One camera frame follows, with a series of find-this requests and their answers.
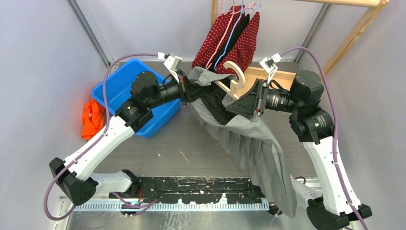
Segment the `wooden hanger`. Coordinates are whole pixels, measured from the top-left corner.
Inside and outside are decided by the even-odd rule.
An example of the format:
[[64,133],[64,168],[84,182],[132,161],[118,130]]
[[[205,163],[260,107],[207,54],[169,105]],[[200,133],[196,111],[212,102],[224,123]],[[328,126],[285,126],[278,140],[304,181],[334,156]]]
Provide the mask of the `wooden hanger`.
[[228,94],[231,98],[234,100],[239,100],[239,96],[237,95],[236,90],[237,89],[243,89],[246,83],[246,78],[241,70],[241,68],[234,62],[232,61],[227,61],[223,64],[223,67],[225,69],[231,69],[235,72],[236,74],[236,79],[231,79],[230,80],[230,86],[227,87],[224,83],[222,83],[220,80],[215,80],[214,83],[220,87],[226,94]]

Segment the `light blue hanger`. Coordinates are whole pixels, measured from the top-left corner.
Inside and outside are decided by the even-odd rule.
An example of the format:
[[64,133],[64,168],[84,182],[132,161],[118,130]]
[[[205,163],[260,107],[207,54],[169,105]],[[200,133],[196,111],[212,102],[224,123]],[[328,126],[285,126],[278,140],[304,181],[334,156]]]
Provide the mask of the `light blue hanger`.
[[257,47],[257,36],[260,24],[261,4],[252,2],[245,6],[233,4],[228,11],[222,11],[228,16],[215,52],[207,63],[207,68],[215,73],[230,73],[223,67],[227,61],[234,62],[242,71],[251,64]]

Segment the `grey pleated skirt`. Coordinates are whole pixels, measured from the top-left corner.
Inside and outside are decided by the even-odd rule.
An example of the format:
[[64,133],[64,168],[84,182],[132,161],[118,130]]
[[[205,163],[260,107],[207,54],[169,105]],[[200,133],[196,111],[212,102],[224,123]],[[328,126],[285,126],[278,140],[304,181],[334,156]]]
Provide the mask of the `grey pleated skirt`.
[[219,109],[209,109],[203,98],[192,102],[201,126],[217,140],[236,164],[249,173],[252,183],[288,217],[296,215],[297,199],[284,152],[268,125],[259,116],[236,115],[219,123],[214,114],[232,102],[229,95],[218,100]]

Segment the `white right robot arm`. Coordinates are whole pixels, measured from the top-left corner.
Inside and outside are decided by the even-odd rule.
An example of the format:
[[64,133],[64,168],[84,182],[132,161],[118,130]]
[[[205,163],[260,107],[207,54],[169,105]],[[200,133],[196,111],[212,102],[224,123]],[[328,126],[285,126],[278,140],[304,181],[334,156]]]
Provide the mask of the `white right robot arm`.
[[302,70],[294,76],[289,89],[275,80],[258,79],[252,92],[259,101],[259,112],[269,109],[290,114],[291,129],[315,167],[321,192],[297,180],[292,182],[299,205],[316,229],[339,230],[371,217],[372,209],[361,203],[352,190],[334,136],[334,120],[319,105],[324,90],[317,73]]

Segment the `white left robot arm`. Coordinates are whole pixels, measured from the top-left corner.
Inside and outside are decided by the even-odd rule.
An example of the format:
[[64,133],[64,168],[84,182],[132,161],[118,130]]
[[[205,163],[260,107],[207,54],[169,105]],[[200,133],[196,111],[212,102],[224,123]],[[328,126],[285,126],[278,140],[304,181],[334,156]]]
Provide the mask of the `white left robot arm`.
[[65,159],[51,160],[54,183],[73,205],[83,205],[99,194],[116,193],[128,198],[139,195],[141,183],[130,170],[117,173],[94,173],[94,170],[116,147],[153,119],[154,108],[176,99],[188,104],[214,93],[210,85],[192,80],[182,70],[174,74],[177,80],[159,84],[155,73],[140,72],[131,85],[130,97],[91,140]]

